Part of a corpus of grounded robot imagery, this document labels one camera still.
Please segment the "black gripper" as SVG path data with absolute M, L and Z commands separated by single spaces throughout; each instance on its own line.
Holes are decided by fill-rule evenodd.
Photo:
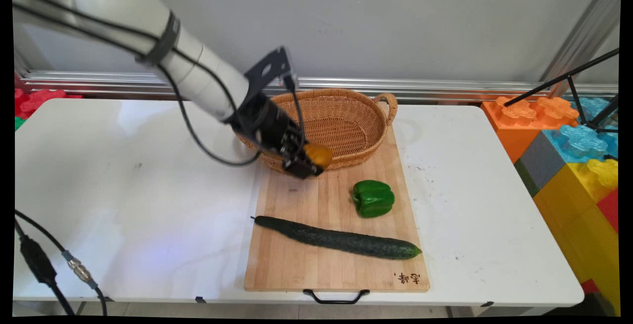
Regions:
M 269 97 L 258 94 L 231 117 L 231 128 L 255 146 L 254 160 L 263 153 L 283 159 L 283 170 L 298 179 L 319 176 L 325 169 L 307 156 L 307 137 L 301 108 L 295 103 L 298 122 Z

